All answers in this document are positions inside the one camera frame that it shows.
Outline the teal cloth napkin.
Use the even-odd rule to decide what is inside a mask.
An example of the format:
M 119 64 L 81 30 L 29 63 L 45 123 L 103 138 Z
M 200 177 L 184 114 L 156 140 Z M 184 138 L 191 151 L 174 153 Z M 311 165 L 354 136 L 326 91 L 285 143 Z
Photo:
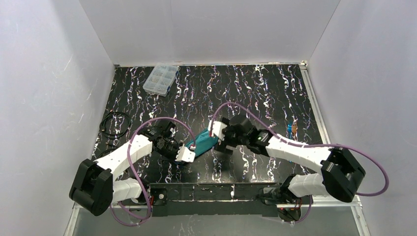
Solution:
M 191 140 L 184 146 L 195 152 L 195 158 L 212 149 L 217 143 L 217 137 L 211 137 L 208 129 L 202 130 L 198 134 L 190 132 Z

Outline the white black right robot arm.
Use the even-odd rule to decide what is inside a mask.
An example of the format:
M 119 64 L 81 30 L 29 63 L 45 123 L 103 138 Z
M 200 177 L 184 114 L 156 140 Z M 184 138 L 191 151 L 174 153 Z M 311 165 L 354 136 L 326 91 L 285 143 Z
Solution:
M 293 142 L 269 129 L 258 129 L 243 115 L 210 121 L 208 130 L 220 143 L 218 151 L 231 154 L 228 146 L 245 146 L 255 154 L 294 162 L 313 171 L 290 175 L 267 200 L 292 200 L 307 195 L 332 196 L 349 203 L 357 193 L 366 172 L 355 157 L 343 147 L 325 147 Z

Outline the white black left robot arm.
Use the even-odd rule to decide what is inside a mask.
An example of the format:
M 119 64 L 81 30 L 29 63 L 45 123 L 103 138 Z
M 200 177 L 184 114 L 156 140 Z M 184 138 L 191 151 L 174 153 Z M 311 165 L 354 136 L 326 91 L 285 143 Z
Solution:
M 137 199 L 145 185 L 135 178 L 119 180 L 118 177 L 139 159 L 157 152 L 175 159 L 180 144 L 173 141 L 175 124 L 160 119 L 155 124 L 141 128 L 128 141 L 111 153 L 96 160 L 85 159 L 78 167 L 69 191 L 69 198 L 94 216 L 103 214 L 110 205 L 127 199 Z

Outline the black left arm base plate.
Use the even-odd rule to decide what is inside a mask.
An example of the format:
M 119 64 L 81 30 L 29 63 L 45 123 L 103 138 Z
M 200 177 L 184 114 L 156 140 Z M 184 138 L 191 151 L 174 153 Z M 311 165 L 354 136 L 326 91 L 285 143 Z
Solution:
M 151 206 L 164 206 L 168 203 L 168 190 L 165 185 L 151 184 L 147 188 L 147 193 Z M 127 199 L 121 202 L 124 206 L 146 206 L 143 194 L 136 199 Z

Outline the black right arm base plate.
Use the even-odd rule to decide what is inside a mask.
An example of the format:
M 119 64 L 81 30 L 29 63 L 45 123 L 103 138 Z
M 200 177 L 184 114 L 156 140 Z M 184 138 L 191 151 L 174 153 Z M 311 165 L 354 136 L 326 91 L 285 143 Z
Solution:
M 256 200 L 260 200 L 265 205 L 289 205 L 290 208 L 300 208 L 314 203 L 309 196 L 297 197 L 288 189 L 281 190 L 280 186 L 260 188 Z

